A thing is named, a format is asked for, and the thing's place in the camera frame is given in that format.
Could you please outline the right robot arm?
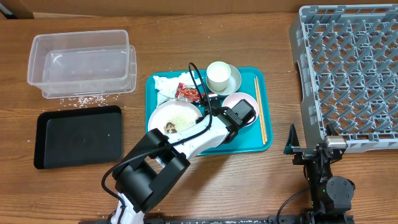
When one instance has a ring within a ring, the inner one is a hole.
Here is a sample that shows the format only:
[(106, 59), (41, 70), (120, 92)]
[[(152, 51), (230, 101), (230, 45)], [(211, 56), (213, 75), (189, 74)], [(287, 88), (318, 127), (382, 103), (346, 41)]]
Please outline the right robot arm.
[[(277, 223), (354, 223), (352, 216), (346, 212), (351, 210), (355, 184), (341, 176), (334, 176), (331, 165), (340, 161), (348, 147), (345, 139), (330, 126), (330, 133), (322, 143), (314, 148), (300, 147), (297, 132), (290, 125), (289, 136), (284, 154), (293, 155), (292, 163), (303, 167), (308, 187), (288, 198), (279, 208)], [(304, 209), (296, 216), (281, 216), (283, 208), (298, 196), (309, 192), (312, 208)]]

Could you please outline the brown food scrap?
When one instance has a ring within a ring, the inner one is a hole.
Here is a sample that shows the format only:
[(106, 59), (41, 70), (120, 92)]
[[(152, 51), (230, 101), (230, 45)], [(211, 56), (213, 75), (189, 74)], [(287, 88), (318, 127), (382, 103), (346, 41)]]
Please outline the brown food scrap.
[(170, 133), (176, 133), (177, 129), (173, 122), (167, 122), (164, 126), (164, 131), (166, 134), (170, 134)]

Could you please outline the white rice pile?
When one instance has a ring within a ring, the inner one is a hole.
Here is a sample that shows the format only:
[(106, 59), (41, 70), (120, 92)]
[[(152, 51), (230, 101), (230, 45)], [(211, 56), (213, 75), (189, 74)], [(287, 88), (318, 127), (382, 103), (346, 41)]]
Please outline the white rice pile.
[(177, 133), (195, 125), (194, 119), (185, 118), (183, 116), (174, 116), (173, 118), (169, 119), (168, 122), (173, 122), (175, 124)]

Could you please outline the small white plate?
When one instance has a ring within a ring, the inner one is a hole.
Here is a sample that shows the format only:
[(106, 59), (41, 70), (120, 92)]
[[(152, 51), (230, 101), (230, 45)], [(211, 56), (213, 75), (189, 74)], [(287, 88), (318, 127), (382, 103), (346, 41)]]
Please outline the small white plate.
[(253, 96), (243, 92), (236, 92), (227, 96), (224, 99), (222, 106), (223, 107), (227, 106), (232, 109), (234, 106), (236, 106), (239, 103), (240, 100), (246, 100), (254, 108), (254, 111), (256, 113), (255, 116), (249, 120), (248, 124), (246, 125), (247, 127), (252, 125), (252, 123), (255, 122), (255, 120), (257, 120), (257, 117), (259, 115), (259, 106)]

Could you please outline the large white plate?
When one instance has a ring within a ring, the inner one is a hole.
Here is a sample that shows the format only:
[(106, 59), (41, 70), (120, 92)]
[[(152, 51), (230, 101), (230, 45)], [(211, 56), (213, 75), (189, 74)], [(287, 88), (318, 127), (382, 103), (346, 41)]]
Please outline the large white plate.
[(161, 133), (166, 134), (164, 126), (174, 116), (183, 116), (195, 121), (202, 117), (201, 111), (191, 103), (184, 101), (168, 101), (158, 106), (149, 117), (147, 130), (157, 128)]

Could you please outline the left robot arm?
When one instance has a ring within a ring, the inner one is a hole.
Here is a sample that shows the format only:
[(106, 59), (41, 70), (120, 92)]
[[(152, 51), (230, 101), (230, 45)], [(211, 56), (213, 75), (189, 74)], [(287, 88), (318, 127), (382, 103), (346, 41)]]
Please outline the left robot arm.
[(143, 223), (144, 215), (170, 192), (190, 166), (190, 159), (203, 151), (231, 142), (256, 115), (253, 107), (240, 100), (232, 108), (221, 106), (217, 97), (203, 97), (207, 113), (192, 127), (163, 134), (148, 131), (130, 153), (105, 177), (116, 181), (116, 191), (103, 189), (117, 198), (118, 207), (110, 223)]

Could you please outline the white napkin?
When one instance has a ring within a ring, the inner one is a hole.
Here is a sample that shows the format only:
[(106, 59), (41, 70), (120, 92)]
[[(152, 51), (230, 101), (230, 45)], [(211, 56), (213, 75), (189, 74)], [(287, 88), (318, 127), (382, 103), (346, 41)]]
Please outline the white napkin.
[(157, 92), (157, 106), (168, 101), (179, 101), (174, 98), (179, 83), (184, 83), (197, 89), (201, 85), (199, 78), (192, 79), (190, 72), (182, 72), (178, 77), (167, 78), (155, 75), (155, 89)]

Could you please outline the red snack wrapper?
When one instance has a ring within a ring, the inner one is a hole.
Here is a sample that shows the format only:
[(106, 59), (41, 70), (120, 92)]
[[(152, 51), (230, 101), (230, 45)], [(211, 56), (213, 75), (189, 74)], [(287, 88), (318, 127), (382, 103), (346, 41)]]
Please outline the red snack wrapper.
[(180, 101), (186, 101), (190, 103), (200, 103), (205, 98), (204, 93), (199, 93), (194, 87), (179, 83), (175, 92), (175, 99)]

